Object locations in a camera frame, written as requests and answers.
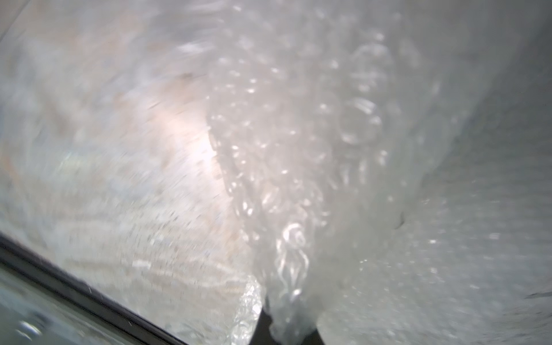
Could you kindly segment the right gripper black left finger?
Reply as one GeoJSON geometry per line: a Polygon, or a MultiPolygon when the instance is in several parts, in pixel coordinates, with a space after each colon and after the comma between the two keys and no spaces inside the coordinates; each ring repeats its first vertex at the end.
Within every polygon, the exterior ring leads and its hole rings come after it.
{"type": "Polygon", "coordinates": [[[270,333],[271,324],[271,317],[262,309],[249,345],[273,345],[270,333]]]}

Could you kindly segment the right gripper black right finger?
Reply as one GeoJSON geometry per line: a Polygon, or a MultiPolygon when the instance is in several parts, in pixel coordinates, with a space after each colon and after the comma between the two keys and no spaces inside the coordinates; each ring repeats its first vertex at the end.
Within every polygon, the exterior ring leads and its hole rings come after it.
{"type": "Polygon", "coordinates": [[[319,331],[314,329],[305,339],[303,339],[301,345],[325,345],[319,331]]]}

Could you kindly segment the clear bubble wrap sheet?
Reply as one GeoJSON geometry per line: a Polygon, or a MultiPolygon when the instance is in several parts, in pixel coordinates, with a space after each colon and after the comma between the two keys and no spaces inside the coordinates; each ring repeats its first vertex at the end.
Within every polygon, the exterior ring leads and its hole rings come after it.
{"type": "Polygon", "coordinates": [[[551,3],[3,1],[1,232],[189,344],[550,344],[551,3]]]}

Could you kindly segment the black table edge frame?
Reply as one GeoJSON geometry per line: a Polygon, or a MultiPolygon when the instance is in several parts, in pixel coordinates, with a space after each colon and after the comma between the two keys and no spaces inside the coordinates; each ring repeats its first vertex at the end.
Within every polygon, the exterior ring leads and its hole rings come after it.
{"type": "Polygon", "coordinates": [[[75,307],[102,326],[122,333],[136,344],[184,343],[4,235],[1,236],[1,264],[28,283],[75,307]]]}

